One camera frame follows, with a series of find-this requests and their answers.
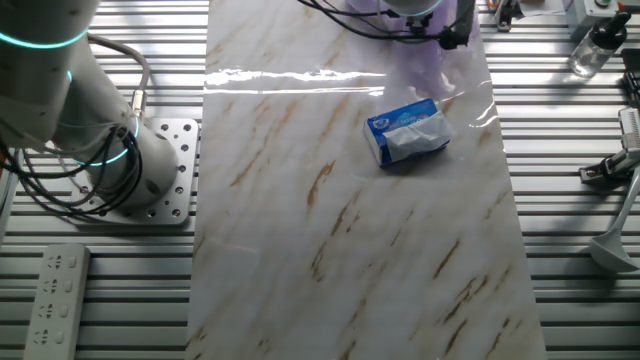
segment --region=metal slat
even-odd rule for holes
[[[616,278],[640,279],[640,270],[631,273],[613,276],[603,268],[599,267],[591,258],[588,252],[583,252],[584,257],[549,257],[529,259],[529,271],[533,279],[571,279],[571,278],[605,278],[615,280]]]
[[[92,29],[101,28],[193,28],[207,26],[207,13],[197,15],[98,15],[93,18]]]
[[[33,279],[0,279],[0,289],[18,288],[35,290],[38,281]],[[89,279],[87,280],[87,290],[163,290],[163,289],[186,289],[191,287],[190,280],[140,280],[140,279]]]
[[[139,236],[135,238],[123,238],[123,237],[107,237],[107,236],[5,236],[2,245],[42,245],[49,244],[84,244],[84,245],[134,245],[134,244],[153,244],[153,245],[170,245],[176,244],[180,246],[193,244],[192,236],[168,236],[168,237],[154,237],[154,236]]]
[[[109,229],[108,226],[95,225],[83,227],[83,233],[91,233],[93,235],[104,235],[109,233],[113,236],[193,236],[195,230],[195,219],[187,220],[182,227],[120,227],[118,229]],[[78,233],[78,228],[62,219],[54,216],[14,216],[9,220],[7,225],[7,235],[35,235],[35,236],[51,236],[51,235],[69,235],[73,236]]]
[[[1,289],[0,299],[6,301],[32,301],[35,297],[35,289]],[[156,303],[156,302],[189,302],[189,289],[111,289],[111,290],[86,290],[85,301],[118,301],[129,303]]]
[[[156,246],[152,243],[138,244],[135,246],[105,245],[87,246],[93,257],[97,256],[126,256],[126,257],[166,257],[185,256],[191,257],[193,246],[191,245],[167,245]],[[46,246],[44,245],[3,245],[0,252],[3,256],[41,256]]]
[[[42,258],[4,257],[0,277],[37,277]],[[89,276],[189,278],[190,258],[92,258]]]
[[[0,326],[0,346],[21,346],[27,338],[27,325]],[[186,326],[81,326],[78,348],[149,347],[184,348]]]
[[[543,329],[547,348],[582,347],[602,349],[610,347],[623,349],[627,347],[640,348],[640,327],[616,326],[559,326]]]
[[[2,322],[29,322],[31,302],[5,302],[0,307]],[[188,304],[186,303],[86,303],[82,307],[83,323],[175,323],[186,326]]]
[[[591,237],[589,236],[525,236],[525,245],[588,245]],[[627,245],[640,244],[638,236],[622,236],[622,242]]]
[[[640,351],[549,351],[549,360],[638,360]]]
[[[0,350],[0,359],[22,360],[22,350]],[[76,351],[75,360],[184,360],[183,351]]]
[[[572,323],[640,323],[638,303],[571,303],[571,304],[540,304],[540,320],[544,324]]]
[[[602,234],[603,229],[607,229],[614,220],[615,216],[611,215],[521,216],[520,227],[525,235],[596,235]],[[623,234],[640,234],[640,217],[629,216]]]

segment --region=marble surface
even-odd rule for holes
[[[451,144],[381,170],[364,121],[429,96],[397,46],[211,1],[188,360],[546,359],[479,39]]]

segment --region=tissue pack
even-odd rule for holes
[[[385,166],[446,147],[453,129],[433,99],[426,99],[368,119],[364,133]]]

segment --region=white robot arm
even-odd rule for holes
[[[384,0],[395,12],[404,16],[427,14],[440,4],[442,0]]]
[[[94,215],[116,204],[127,210],[157,200],[178,172],[173,147],[144,126],[142,109],[134,112],[91,53],[87,29],[98,5],[0,2],[0,150],[5,157],[8,147],[73,157],[91,175],[90,194],[110,203]],[[45,147],[50,140],[56,149]],[[4,167],[44,196],[36,187],[42,175],[20,171],[11,161]],[[60,213],[84,214],[73,207]]]

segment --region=power socket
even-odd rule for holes
[[[80,244],[45,250],[24,360],[74,359],[89,260]]]

